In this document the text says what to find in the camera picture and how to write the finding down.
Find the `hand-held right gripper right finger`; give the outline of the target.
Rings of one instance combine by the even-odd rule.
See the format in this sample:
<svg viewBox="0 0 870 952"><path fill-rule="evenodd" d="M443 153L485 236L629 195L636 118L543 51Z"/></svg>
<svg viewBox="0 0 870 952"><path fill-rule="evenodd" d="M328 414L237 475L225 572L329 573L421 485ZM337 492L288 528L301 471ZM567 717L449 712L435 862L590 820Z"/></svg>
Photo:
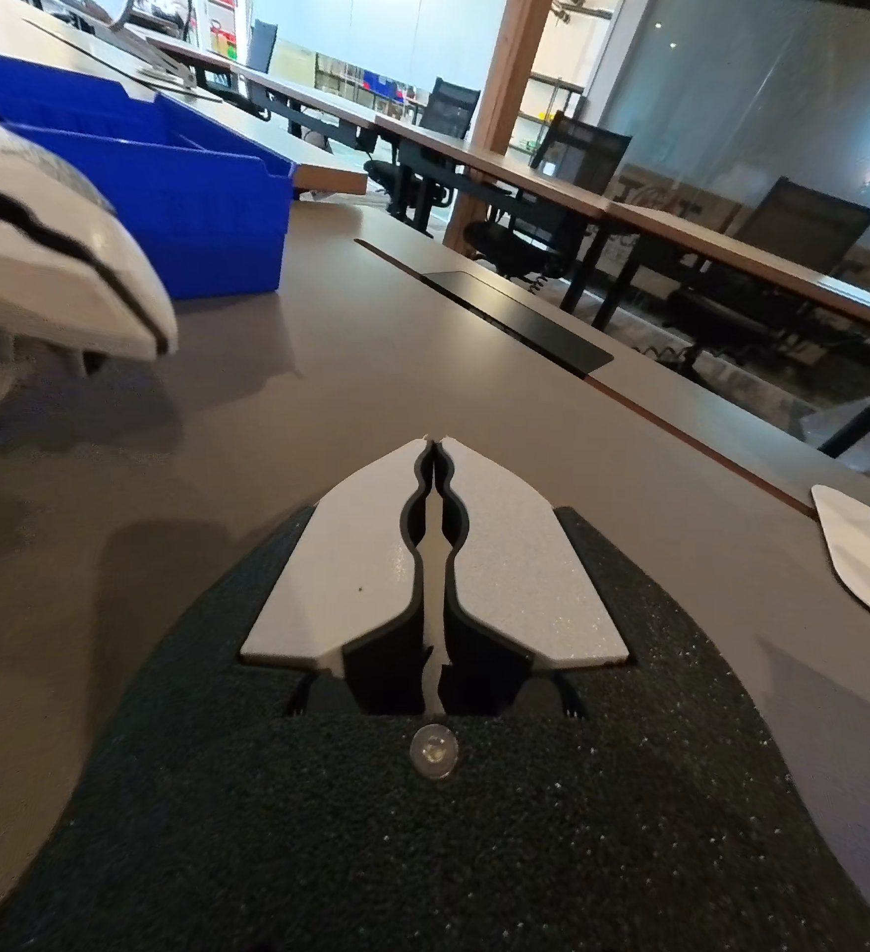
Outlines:
<svg viewBox="0 0 870 952"><path fill-rule="evenodd" d="M444 710L584 710L567 675L630 662L562 515L456 438L437 445Z"/></svg>

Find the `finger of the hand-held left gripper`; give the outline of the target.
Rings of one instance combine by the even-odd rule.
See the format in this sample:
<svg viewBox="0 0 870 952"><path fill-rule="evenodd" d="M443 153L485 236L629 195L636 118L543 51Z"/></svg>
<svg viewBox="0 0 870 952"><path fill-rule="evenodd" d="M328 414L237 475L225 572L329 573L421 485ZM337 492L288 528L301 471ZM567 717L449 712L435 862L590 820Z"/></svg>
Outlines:
<svg viewBox="0 0 870 952"><path fill-rule="evenodd" d="M167 291L108 199L0 124L0 332L72 351L177 351Z"/></svg>
<svg viewBox="0 0 870 952"><path fill-rule="evenodd" d="M0 201L0 401L43 347L90 376L111 359L167 356L167 292L108 201L48 223Z"/></svg>

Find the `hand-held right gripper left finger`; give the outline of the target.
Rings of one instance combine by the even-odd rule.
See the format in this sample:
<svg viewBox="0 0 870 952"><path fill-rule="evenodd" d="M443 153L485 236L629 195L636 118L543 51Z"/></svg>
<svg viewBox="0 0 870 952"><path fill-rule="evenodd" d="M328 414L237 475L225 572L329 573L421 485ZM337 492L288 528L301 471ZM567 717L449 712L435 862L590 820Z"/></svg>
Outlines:
<svg viewBox="0 0 870 952"><path fill-rule="evenodd" d="M239 649L245 663L327 675L365 713L422 713L425 501L419 438L330 489Z"/></svg>

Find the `blue plastic bin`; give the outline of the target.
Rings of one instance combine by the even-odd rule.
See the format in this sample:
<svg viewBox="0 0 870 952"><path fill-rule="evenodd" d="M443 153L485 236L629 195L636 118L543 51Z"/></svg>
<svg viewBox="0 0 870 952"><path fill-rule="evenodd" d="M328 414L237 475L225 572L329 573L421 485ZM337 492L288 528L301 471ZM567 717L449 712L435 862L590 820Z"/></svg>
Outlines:
<svg viewBox="0 0 870 952"><path fill-rule="evenodd" d="M95 184L172 299L279 289L290 160L161 93L1 54L0 123Z"/></svg>

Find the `grey tilted display stand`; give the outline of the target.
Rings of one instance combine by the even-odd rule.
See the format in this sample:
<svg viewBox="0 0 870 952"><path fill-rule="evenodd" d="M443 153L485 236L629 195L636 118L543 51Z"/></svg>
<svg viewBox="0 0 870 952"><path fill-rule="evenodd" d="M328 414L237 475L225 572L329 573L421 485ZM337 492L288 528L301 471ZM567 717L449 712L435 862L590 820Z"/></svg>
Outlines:
<svg viewBox="0 0 870 952"><path fill-rule="evenodd" d="M136 56L147 63L152 72L158 70L174 76L187 89L196 89L198 83L187 65L171 58L146 38L130 29L128 23L134 10L134 1L113 2L116 12L112 23L106 27L105 40L112 46Z"/></svg>

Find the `shelf with coloured boxes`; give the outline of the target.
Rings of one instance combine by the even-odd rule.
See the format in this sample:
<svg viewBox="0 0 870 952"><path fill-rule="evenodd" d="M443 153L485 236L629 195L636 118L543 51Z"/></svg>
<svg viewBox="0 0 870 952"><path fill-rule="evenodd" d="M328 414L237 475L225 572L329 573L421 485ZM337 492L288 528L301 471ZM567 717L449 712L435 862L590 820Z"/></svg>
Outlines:
<svg viewBox="0 0 870 952"><path fill-rule="evenodd" d="M239 54L239 14L236 1L206 1L207 43L215 54L237 61Z"/></svg>

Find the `wooden-edged grey desk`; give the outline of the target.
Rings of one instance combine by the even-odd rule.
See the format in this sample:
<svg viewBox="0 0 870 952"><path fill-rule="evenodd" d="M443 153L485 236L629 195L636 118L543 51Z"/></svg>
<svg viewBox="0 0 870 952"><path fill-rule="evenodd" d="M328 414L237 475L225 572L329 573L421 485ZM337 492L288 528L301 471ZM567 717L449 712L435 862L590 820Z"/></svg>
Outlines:
<svg viewBox="0 0 870 952"><path fill-rule="evenodd" d="M0 55L118 82L141 101L151 102L157 92L164 92L217 125L287 159L294 167L293 182L299 192L366 194L366 175L333 154L203 89L186 89L167 75L148 73L148 64L139 56L96 35L74 30L23 2L0 2Z"/></svg>

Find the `grey-blue office chair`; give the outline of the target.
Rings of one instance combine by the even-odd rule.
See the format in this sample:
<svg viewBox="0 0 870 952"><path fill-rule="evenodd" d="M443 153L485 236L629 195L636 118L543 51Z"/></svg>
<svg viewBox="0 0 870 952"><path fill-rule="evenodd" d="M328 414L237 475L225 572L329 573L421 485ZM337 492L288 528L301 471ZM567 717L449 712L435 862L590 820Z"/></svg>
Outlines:
<svg viewBox="0 0 870 952"><path fill-rule="evenodd" d="M250 30L245 65L255 72L267 74L277 36L277 25L256 19Z"/></svg>

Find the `long desk with black legs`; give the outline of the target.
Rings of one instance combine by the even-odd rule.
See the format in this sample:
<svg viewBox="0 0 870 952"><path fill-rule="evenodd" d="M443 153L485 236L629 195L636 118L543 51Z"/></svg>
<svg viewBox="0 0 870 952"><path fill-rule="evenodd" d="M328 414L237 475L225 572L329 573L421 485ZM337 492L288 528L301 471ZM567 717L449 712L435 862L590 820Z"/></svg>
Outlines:
<svg viewBox="0 0 870 952"><path fill-rule="evenodd" d="M475 149L464 141L429 132L417 125L408 125L384 115L378 115L376 123L385 133L414 143L413 149L405 149L405 164L414 169L422 180L417 206L410 220L412 228L417 232L427 232L431 210L434 208L435 192L439 187L454 192L457 198L468 196L474 199L483 204L488 212L490 207L501 205L502 200L507 197L507 192L513 193L522 187L562 208L579 213L586 220L588 228L604 213L608 205L603 194L595 195L574 185L536 174L529 164ZM474 222L464 225L463 239L465 228ZM606 225L597 226L594 240L580 264L576 265L579 250L567 273L560 278L571 277L568 291L560 303L560 308L565 312L575 311L611 235L612 232Z"/></svg>
<svg viewBox="0 0 870 952"><path fill-rule="evenodd" d="M318 132L327 140L371 156L377 147L380 129L376 113L356 102L333 93L311 89L241 65L219 54L202 52L191 45L149 30L133 28L152 46L197 74L206 89L208 74L226 75L231 81L243 80L247 92L262 89L251 96L251 103L285 118L290 132L301 137L303 129Z"/></svg>
<svg viewBox="0 0 870 952"><path fill-rule="evenodd" d="M747 324L761 327L763 334L792 331L802 335L801 327L808 321L805 312L816 308L870 327L870 292L852 284L658 209L612 202L610 212L617 232L634 233L638 239L595 314L595 329L608 327L641 268L675 269L670 278L688 292L740 313ZM722 282L711 281L704 263L719 272L744 275L747 286L769 301L766 317L760 307L746 303L746 293L724 292Z"/></svg>

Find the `black mesh office chair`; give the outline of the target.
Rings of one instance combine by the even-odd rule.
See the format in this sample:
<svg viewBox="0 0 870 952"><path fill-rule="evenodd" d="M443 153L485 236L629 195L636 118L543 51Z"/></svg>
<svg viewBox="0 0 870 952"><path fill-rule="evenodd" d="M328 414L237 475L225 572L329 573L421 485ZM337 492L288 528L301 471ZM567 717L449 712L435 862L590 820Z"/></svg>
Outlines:
<svg viewBox="0 0 870 952"><path fill-rule="evenodd" d="M558 112L529 167L539 175L602 195L630 144L631 137L585 124ZM507 192L489 216L464 230L475 259L500 276L525 282L535 294L573 264L588 231L577 212L562 208L520 187Z"/></svg>
<svg viewBox="0 0 870 952"><path fill-rule="evenodd" d="M480 92L467 89L437 78L417 127L459 141L465 139L474 114ZM387 212L395 219L407 222L407 213L416 208L422 180L417 172L405 164L405 149L413 149L409 140L384 133L381 138L392 148L392 161L377 159L367 161L363 170L368 179L382 187L389 196Z"/></svg>
<svg viewBox="0 0 870 952"><path fill-rule="evenodd" d="M738 229L735 239L792 264L832 275L869 230L870 207L796 184L781 177ZM675 327L693 344L666 363L694 383L702 352L742 363L771 351L807 327L814 304L763 279L711 262L667 300Z"/></svg>

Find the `wooden pillar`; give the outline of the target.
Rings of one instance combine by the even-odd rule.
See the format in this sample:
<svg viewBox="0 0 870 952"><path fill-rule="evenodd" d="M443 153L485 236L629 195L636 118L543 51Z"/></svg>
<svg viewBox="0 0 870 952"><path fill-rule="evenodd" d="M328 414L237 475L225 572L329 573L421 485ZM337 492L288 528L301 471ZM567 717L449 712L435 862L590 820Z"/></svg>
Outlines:
<svg viewBox="0 0 870 952"><path fill-rule="evenodd" d="M550 1L507 1L471 145L504 158L550 12Z"/></svg>

